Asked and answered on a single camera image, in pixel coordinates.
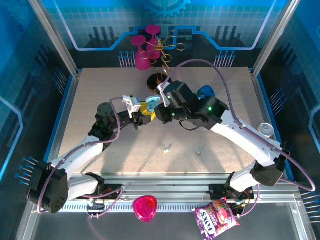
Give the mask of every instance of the floor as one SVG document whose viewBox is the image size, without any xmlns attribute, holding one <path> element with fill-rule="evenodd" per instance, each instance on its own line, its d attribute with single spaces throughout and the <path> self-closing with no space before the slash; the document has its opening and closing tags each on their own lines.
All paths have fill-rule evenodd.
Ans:
<svg viewBox="0 0 320 240">
<path fill-rule="evenodd" d="M 221 68 L 227 79 L 237 115 L 254 128 L 263 122 L 261 109 L 247 67 Z M 81 142 L 95 123 L 97 107 L 123 95 L 141 101 L 153 94 L 146 79 L 154 69 L 84 68 L 62 140 L 60 155 Z M 196 93 L 211 85 L 216 97 L 228 104 L 226 91 L 218 74 L 209 67 L 183 67 L 172 80 L 183 81 Z M 120 101 L 117 111 L 126 107 Z M 168 153 L 164 149 L 171 146 Z M 229 173 L 252 163 L 253 157 L 228 139 L 206 129 L 186 131 L 178 122 L 163 125 L 159 120 L 138 131 L 128 126 L 118 141 L 94 157 L 78 171 L 94 173 Z"/>
</svg>

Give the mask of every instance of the black base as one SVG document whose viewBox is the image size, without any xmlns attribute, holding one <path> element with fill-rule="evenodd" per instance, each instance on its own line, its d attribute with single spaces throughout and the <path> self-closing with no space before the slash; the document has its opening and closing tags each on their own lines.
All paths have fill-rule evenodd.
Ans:
<svg viewBox="0 0 320 240">
<path fill-rule="evenodd" d="M 146 84 L 148 88 L 155 94 L 156 88 L 159 84 L 162 84 L 167 79 L 167 76 L 164 73 L 156 73 L 151 75 L 148 80 L 146 81 Z"/>
<path fill-rule="evenodd" d="M 252 187 L 247 188 L 245 191 L 239 193 L 238 197 L 235 198 L 233 194 L 228 194 L 228 191 L 225 189 L 225 184 L 210 184 L 209 192 L 211 200 L 218 200 L 221 198 L 234 199 L 234 200 L 246 200 L 255 199 L 254 191 Z"/>
</svg>

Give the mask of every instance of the blue object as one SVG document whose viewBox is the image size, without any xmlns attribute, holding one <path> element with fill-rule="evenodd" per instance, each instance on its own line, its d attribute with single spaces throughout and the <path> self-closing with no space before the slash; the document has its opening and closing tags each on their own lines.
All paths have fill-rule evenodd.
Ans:
<svg viewBox="0 0 320 240">
<path fill-rule="evenodd" d="M 198 98 L 200 100 L 200 99 L 203 99 L 208 96 L 214 97 L 216 94 L 211 86 L 205 85 L 199 89 L 199 91 L 196 93 L 196 95 L 198 96 Z"/>
<path fill-rule="evenodd" d="M 159 96 L 150 96 L 148 97 L 145 102 L 147 103 L 146 109 L 149 112 L 154 112 L 155 107 L 158 106 L 160 103 L 160 97 Z"/>
</svg>

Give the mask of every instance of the snack bag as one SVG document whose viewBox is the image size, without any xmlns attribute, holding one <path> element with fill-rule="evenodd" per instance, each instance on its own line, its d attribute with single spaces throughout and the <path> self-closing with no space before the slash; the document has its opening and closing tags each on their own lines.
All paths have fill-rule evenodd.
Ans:
<svg viewBox="0 0 320 240">
<path fill-rule="evenodd" d="M 239 225 L 226 198 L 192 210 L 203 240 L 213 240 L 218 235 Z"/>
</svg>

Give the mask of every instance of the small white object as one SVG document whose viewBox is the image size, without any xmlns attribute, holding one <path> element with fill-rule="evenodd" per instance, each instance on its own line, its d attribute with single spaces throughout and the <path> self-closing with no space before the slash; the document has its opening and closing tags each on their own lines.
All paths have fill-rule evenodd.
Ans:
<svg viewBox="0 0 320 240">
<path fill-rule="evenodd" d="M 129 116 L 132 119 L 132 113 L 139 111 L 141 103 L 136 97 L 122 96 L 122 102 L 126 104 L 126 108 L 129 112 Z"/>
<path fill-rule="evenodd" d="M 162 83 L 159 84 L 156 88 L 159 89 L 160 91 L 160 95 L 163 99 L 163 103 L 164 103 L 164 106 L 167 108 L 169 105 L 170 105 L 170 101 L 169 99 L 167 98 L 167 96 L 164 94 L 164 90 L 166 89 L 166 87 L 168 87 L 170 85 L 169 82 L 167 82 L 164 87 L 162 88 Z"/>
</svg>

